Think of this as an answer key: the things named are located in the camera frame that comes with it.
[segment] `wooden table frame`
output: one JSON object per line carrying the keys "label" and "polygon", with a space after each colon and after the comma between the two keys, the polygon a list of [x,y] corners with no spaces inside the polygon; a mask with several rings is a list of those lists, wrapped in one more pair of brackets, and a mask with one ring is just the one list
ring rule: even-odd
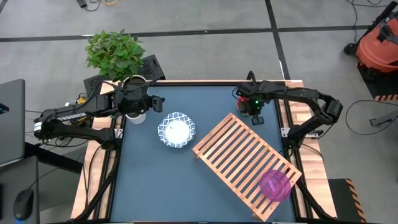
{"label": "wooden table frame", "polygon": [[[291,88],[303,87],[303,82],[301,80],[270,80],[273,82],[280,83]],[[239,82],[250,82],[249,80],[159,80],[156,81],[157,86],[234,86]],[[102,93],[107,93],[113,91],[113,87],[107,84],[103,84],[101,89]],[[292,124],[301,124],[312,115],[310,108],[303,103],[297,103],[293,101],[275,100],[275,107],[278,115],[278,122],[281,128],[290,127]],[[108,118],[95,118],[93,122],[94,129],[101,128],[121,128],[124,126],[124,119],[114,119]],[[304,144],[313,147],[314,149],[320,151],[318,141],[316,139],[305,139]],[[99,144],[96,141],[90,141],[87,146],[87,151],[84,160],[84,168],[86,174],[88,173],[88,166],[90,164],[91,158]],[[105,152],[99,150],[94,158],[92,168],[90,188],[88,189],[88,201],[90,201],[95,193],[97,193],[100,182],[104,180],[107,176],[111,167],[113,165],[115,157],[115,152]],[[309,150],[306,146],[302,146],[299,151],[294,151],[291,158],[289,158],[291,163],[297,167],[303,173],[305,178],[305,184],[307,189],[311,192],[313,197],[322,206],[322,208],[331,216],[336,217],[336,210],[331,197],[331,192],[328,184],[328,179],[326,176],[325,167],[323,165],[322,158]],[[108,187],[103,195],[101,204],[97,206],[97,209],[90,215],[92,218],[110,218],[111,216],[111,204],[113,201],[114,185],[116,180]],[[316,217],[316,215],[308,207],[308,203],[304,200],[301,191],[294,188],[293,193],[294,198],[294,208],[296,217]],[[78,189],[76,192],[75,203],[72,210],[72,218],[77,217],[85,207],[86,192],[83,171],[80,175],[80,181],[78,184]]]}

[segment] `green plant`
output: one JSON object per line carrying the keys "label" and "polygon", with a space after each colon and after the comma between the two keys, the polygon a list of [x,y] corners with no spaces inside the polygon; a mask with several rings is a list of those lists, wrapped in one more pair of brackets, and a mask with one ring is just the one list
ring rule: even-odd
{"label": "green plant", "polygon": [[141,41],[124,34],[124,29],[120,33],[102,31],[88,42],[90,45],[85,48],[87,67],[99,68],[99,74],[108,76],[113,82],[137,75],[143,64],[141,57],[145,50],[138,45]]}

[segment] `dark blue table surface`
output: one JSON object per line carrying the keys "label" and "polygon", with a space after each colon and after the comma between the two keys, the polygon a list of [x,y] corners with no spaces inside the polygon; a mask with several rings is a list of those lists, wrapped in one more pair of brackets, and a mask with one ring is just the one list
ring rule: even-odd
{"label": "dark blue table surface", "polygon": [[[150,95],[166,98],[163,112],[147,112],[142,124],[126,121],[114,192],[112,222],[254,222],[253,212],[200,159],[192,148],[228,113],[234,113],[276,151],[282,150],[274,102],[262,110],[264,125],[238,115],[233,86],[155,86]],[[159,140],[157,126],[172,112],[187,114],[196,137],[181,149]],[[268,222],[293,222],[291,199],[281,202]]]}

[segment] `metal bracket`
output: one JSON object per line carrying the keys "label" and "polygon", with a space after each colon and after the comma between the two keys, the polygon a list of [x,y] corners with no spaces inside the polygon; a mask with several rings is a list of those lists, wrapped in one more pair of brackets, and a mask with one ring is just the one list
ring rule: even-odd
{"label": "metal bracket", "polygon": [[116,138],[122,138],[123,137],[123,129],[116,128],[114,130],[114,135],[116,136]]}
{"label": "metal bracket", "polygon": [[[281,128],[280,129],[280,134],[282,135],[283,138],[287,137],[287,133],[289,133],[290,128]],[[310,132],[305,135],[306,138],[318,138],[319,134],[316,132]]]}

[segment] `potted plant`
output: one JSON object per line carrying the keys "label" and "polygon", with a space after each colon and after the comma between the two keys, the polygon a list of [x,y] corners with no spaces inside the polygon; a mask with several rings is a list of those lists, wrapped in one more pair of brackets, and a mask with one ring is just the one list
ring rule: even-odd
{"label": "potted plant", "polygon": [[[138,75],[143,64],[142,55],[145,50],[138,44],[138,37],[124,34],[124,29],[117,32],[106,33],[102,31],[88,40],[87,67],[99,68],[99,75],[105,76],[112,82],[121,81],[122,87],[132,83],[144,83],[147,80]],[[135,124],[143,122],[145,114],[131,113],[126,117]]]}

